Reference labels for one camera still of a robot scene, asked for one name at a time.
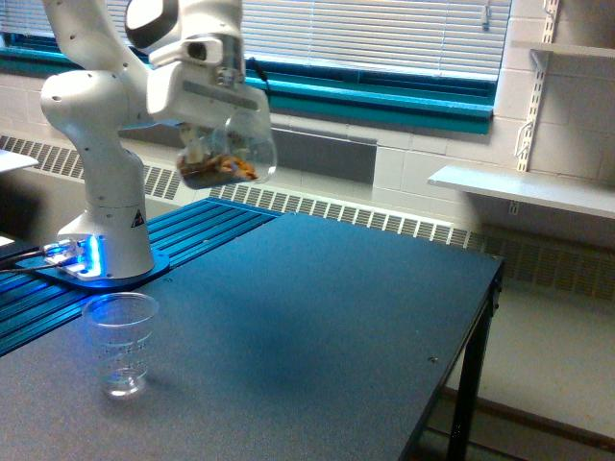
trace cable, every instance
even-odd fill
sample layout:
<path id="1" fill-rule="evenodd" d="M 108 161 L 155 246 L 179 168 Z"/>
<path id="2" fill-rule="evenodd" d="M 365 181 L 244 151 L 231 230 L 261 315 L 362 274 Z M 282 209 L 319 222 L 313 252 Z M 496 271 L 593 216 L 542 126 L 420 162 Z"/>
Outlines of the cable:
<path id="1" fill-rule="evenodd" d="M 254 66 L 254 70 L 258 77 L 265 82 L 265 94 L 267 95 L 267 101 L 271 102 L 271 86 L 269 85 L 269 77 L 267 77 L 267 73 L 262 70 L 262 67 L 260 67 L 260 64 L 256 58 L 249 58 L 248 62 Z"/>
<path id="2" fill-rule="evenodd" d="M 37 250 L 35 252 L 28 252 L 22 255 L 8 257 L 7 259 L 0 261 L 0 267 L 12 266 L 13 264 L 15 264 L 15 262 L 19 262 L 23 259 L 29 259 L 31 257 L 36 257 L 36 256 L 43 256 L 44 254 L 45 252 L 43 250 Z"/>
<path id="3" fill-rule="evenodd" d="M 0 271 L 0 274 L 28 274 L 30 272 L 42 271 L 43 269 L 54 269 L 56 267 L 67 266 L 74 262 L 73 260 L 68 260 L 59 262 L 58 264 L 46 264 L 44 266 L 26 267 L 24 269 L 4 269 Z"/>

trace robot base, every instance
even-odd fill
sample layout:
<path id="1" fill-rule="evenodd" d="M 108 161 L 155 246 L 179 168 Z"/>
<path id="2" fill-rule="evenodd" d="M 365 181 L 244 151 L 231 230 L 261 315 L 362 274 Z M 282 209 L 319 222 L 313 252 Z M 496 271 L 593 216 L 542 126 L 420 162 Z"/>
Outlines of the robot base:
<path id="1" fill-rule="evenodd" d="M 138 288 L 139 286 L 157 279 L 160 276 L 170 271 L 169 256 L 162 252 L 152 251 L 154 257 L 154 268 L 136 277 L 130 277 L 128 279 L 104 279 L 95 281 L 79 280 L 69 276 L 61 269 L 43 269 L 34 271 L 33 274 L 38 274 L 46 279 L 58 281 L 60 283 L 78 288 L 80 290 L 90 291 L 94 293 L 108 293 L 113 291 L 130 291 Z M 28 269 L 31 267 L 37 267 L 45 265 L 45 261 L 42 257 L 33 257 L 32 259 L 26 259 L 17 264 L 18 267 Z"/>

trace warning label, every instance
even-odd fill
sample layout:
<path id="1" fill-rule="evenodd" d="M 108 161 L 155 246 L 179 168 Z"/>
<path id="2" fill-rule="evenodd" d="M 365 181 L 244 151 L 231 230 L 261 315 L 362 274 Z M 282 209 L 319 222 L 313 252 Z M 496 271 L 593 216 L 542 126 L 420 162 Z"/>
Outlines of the warning label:
<path id="1" fill-rule="evenodd" d="M 139 226 L 143 226 L 145 224 L 145 220 L 143 219 L 143 215 L 141 214 L 141 210 L 138 209 L 136 211 L 135 219 L 133 220 L 133 225 L 131 228 L 138 228 Z"/>

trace blue aluminum rail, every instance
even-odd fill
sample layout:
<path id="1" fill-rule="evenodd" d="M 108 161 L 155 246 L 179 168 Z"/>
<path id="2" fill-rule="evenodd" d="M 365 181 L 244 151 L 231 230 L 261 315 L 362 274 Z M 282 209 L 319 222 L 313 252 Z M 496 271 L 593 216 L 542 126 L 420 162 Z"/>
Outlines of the blue aluminum rail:
<path id="1" fill-rule="evenodd" d="M 275 211 L 206 199 L 148 222 L 154 250 L 171 270 L 280 216 Z M 0 275 L 0 356 L 81 315 L 94 295 L 35 275 Z"/>

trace window blind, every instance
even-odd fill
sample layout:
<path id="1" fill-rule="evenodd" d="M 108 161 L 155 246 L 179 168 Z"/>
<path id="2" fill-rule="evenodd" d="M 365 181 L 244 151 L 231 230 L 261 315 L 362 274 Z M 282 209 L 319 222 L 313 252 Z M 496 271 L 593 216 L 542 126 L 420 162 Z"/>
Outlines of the window blind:
<path id="1" fill-rule="evenodd" d="M 117 32 L 126 39 L 124 14 L 129 0 L 107 0 Z M 42 0 L 0 0 L 0 32 L 53 36 Z"/>
<path id="2" fill-rule="evenodd" d="M 109 0 L 123 35 L 128 0 Z M 511 0 L 244 0 L 246 55 L 497 80 Z M 0 0 L 3 32 L 50 36 L 40 0 Z"/>

